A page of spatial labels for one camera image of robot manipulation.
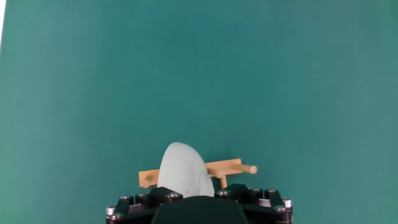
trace bolt head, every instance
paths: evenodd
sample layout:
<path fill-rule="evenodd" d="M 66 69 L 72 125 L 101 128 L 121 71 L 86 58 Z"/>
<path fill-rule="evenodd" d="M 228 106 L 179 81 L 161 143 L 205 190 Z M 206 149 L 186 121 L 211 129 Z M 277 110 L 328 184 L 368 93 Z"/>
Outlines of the bolt head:
<path fill-rule="evenodd" d="M 171 192 L 168 195 L 166 195 L 167 198 L 178 198 L 179 196 L 180 194 L 177 192 Z"/>
<path fill-rule="evenodd" d="M 219 191 L 217 191 L 217 195 L 219 195 L 219 196 L 225 196 L 225 195 L 228 195 L 228 194 L 229 194 L 228 190 L 219 190 Z"/>
<path fill-rule="evenodd" d="M 120 219 L 123 218 L 123 214 L 119 213 L 119 212 L 116 212 L 116 213 L 110 215 L 108 218 L 111 219 L 111 220 L 120 220 Z"/>
<path fill-rule="evenodd" d="M 277 212 L 284 212 L 286 211 L 286 208 L 283 205 L 277 205 L 274 207 L 274 210 Z"/>
<path fill-rule="evenodd" d="M 121 200 L 130 200 L 130 198 L 131 196 L 128 195 L 120 197 Z"/>

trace teal backdrop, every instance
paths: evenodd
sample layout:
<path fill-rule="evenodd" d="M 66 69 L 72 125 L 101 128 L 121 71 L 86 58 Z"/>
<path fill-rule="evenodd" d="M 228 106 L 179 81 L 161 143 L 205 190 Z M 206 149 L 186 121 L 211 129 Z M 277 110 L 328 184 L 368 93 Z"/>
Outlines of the teal backdrop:
<path fill-rule="evenodd" d="M 8 0 L 0 223 L 104 223 L 184 142 L 295 223 L 394 223 L 395 0 Z"/>

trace wooden peg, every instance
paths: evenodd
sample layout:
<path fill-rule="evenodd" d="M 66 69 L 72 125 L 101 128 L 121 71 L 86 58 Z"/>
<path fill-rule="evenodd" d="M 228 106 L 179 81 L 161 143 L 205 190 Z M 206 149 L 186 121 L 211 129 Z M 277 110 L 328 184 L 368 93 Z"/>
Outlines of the wooden peg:
<path fill-rule="evenodd" d="M 218 179 L 225 177 L 226 173 L 223 170 L 218 170 L 218 169 L 212 169 L 212 168 L 207 168 L 207 172 Z"/>
<path fill-rule="evenodd" d="M 231 166 L 232 169 L 238 169 L 243 172 L 248 172 L 250 174 L 255 174 L 257 172 L 257 167 L 256 166 L 249 166 L 249 165 L 243 165 L 243 164 L 234 164 Z"/>
<path fill-rule="evenodd" d="M 220 178 L 220 186 L 221 186 L 221 189 L 225 189 L 225 188 L 227 188 L 227 183 L 226 183 L 226 176 L 223 176 L 222 178 Z"/>

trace screw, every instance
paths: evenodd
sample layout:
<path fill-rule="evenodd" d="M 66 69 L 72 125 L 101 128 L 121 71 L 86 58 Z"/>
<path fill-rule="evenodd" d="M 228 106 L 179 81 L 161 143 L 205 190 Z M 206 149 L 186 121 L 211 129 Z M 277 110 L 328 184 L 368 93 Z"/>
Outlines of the screw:
<path fill-rule="evenodd" d="M 285 207 L 286 208 L 292 208 L 293 207 L 292 199 L 287 198 L 287 197 L 282 197 L 282 201 L 285 203 Z"/>
<path fill-rule="evenodd" d="M 120 197 L 121 200 L 129 200 L 131 198 L 131 196 L 122 196 Z"/>
<path fill-rule="evenodd" d="M 123 218 L 123 214 L 119 213 L 119 212 L 116 212 L 116 213 L 110 215 L 109 218 L 112 219 L 112 220 L 120 220 L 120 219 Z"/>
<path fill-rule="evenodd" d="M 274 207 L 274 210 L 277 212 L 284 212 L 285 211 L 285 207 L 283 205 L 277 205 Z"/>
<path fill-rule="evenodd" d="M 171 192 L 168 195 L 166 195 L 167 198 L 177 198 L 179 196 L 180 196 L 180 194 L 177 192 Z"/>
<path fill-rule="evenodd" d="M 229 191 L 227 191 L 227 190 L 219 190 L 217 192 L 217 195 L 219 195 L 219 196 L 225 196 L 225 195 L 228 195 L 228 194 L 229 194 Z"/>

